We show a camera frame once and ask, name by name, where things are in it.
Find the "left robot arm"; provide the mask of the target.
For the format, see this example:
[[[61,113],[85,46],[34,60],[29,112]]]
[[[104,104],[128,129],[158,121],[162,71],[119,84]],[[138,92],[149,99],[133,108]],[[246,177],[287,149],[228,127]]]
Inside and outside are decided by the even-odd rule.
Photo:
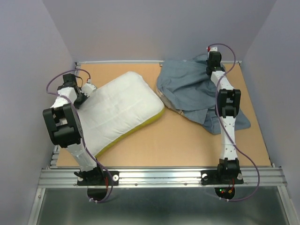
[[[108,185],[108,179],[94,156],[87,152],[83,141],[83,128],[77,114],[80,106],[96,91],[90,79],[83,86],[78,86],[78,76],[67,71],[61,74],[63,84],[55,93],[56,99],[50,108],[43,110],[43,117],[48,134],[54,145],[65,148],[76,160],[80,170],[74,172],[77,185]]]

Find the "white pillow yellow edge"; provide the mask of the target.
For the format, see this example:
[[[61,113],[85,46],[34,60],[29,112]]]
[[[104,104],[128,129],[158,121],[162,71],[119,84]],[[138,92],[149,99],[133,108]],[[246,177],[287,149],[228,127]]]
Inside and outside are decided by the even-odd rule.
[[[98,88],[78,110],[89,152],[98,157],[118,141],[158,120],[165,105],[136,72]]]

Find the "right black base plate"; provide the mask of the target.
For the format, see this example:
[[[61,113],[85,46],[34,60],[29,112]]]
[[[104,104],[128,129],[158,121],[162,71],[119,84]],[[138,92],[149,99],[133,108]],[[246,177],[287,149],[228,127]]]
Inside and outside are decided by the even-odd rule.
[[[241,170],[237,172],[218,172],[217,169],[201,171],[202,185],[229,185],[229,184],[243,184]]]

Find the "aluminium front rail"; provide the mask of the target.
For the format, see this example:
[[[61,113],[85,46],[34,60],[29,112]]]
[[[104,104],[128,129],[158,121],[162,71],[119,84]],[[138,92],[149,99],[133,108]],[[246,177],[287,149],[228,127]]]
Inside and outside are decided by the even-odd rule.
[[[119,183],[114,188],[193,188],[202,187],[201,179],[208,168],[116,168]],[[42,170],[39,188],[78,188],[75,169]],[[260,186],[286,186],[287,181],[280,167],[260,167]]]

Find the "blue grey pillowcase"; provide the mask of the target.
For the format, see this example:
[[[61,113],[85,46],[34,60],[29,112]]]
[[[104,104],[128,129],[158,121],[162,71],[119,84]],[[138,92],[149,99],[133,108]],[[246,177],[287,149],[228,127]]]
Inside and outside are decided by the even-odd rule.
[[[220,134],[215,114],[216,86],[206,74],[207,55],[160,63],[156,93],[170,110],[196,122],[213,135]]]

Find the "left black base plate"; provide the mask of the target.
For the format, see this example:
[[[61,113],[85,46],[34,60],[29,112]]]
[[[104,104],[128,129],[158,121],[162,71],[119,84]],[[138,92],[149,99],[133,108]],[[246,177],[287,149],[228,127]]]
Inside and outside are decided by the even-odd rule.
[[[74,172],[77,176],[78,186],[105,186],[119,184],[119,171],[97,171],[91,170],[88,172]]]

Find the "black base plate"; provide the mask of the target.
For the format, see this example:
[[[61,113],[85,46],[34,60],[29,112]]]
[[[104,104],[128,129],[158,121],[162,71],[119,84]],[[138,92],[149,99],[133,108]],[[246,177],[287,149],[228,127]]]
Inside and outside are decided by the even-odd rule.
[[[237,172],[218,172],[217,169],[201,171],[202,185],[229,185],[229,184],[243,184],[241,170]]]
[[[88,172],[74,172],[77,176],[78,186],[105,186],[119,184],[119,171],[97,171],[91,170]]]

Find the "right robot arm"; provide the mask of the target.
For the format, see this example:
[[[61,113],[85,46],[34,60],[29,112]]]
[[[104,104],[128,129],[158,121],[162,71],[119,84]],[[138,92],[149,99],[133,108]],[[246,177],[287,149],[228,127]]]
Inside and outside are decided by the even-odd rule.
[[[241,91],[228,81],[221,59],[217,47],[208,47],[206,74],[216,86],[215,113],[221,130],[221,157],[217,169],[207,171],[202,181],[204,185],[232,184],[240,173],[235,148],[235,122],[240,110]]]

